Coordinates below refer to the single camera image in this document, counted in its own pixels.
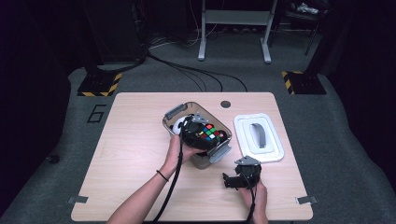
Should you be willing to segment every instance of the hand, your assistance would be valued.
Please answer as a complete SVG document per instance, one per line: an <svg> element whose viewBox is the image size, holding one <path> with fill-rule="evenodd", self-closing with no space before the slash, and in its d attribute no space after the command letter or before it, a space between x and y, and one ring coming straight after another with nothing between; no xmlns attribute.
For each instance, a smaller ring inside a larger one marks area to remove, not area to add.
<svg viewBox="0 0 396 224"><path fill-rule="evenodd" d="M183 162L188 161L194 154L205 152L204 150L189 147L186 144L183 144ZM167 172L171 170L172 173L176 170L178 154L180 153L180 137L178 135L173 135L171 137L168 153L166 154L165 162L163 163L163 167L161 168L161 172Z"/></svg>
<svg viewBox="0 0 396 224"><path fill-rule="evenodd" d="M245 205L247 206L247 208L250 209L251 206L250 189L238 189L238 191L241 193ZM267 187L264 186L261 180L259 181L259 183L256 184L255 187L253 187L253 193L255 192L257 193L256 193L256 200L254 201L256 206L253 212L253 221L255 224L268 223L267 215L265 215L268 192L267 192Z"/></svg>

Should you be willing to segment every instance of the person's right hand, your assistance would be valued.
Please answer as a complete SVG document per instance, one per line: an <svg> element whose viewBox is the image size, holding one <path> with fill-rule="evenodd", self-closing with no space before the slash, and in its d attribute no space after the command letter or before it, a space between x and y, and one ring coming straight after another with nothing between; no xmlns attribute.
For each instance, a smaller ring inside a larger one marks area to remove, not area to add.
<svg viewBox="0 0 396 224"><path fill-rule="evenodd" d="M247 206L248 209L250 209L251 206L250 189L238 189L238 191L241 193L245 205ZM263 223L267 224L268 218L265 213L265 209L267 207L268 192L267 192L267 187L264 186L261 180L259 181L259 183L256 184L255 187L253 187L253 193L255 192L256 192L256 200L254 201L254 203L256 204L256 206L253 212L253 221L255 224L263 224Z"/></svg>

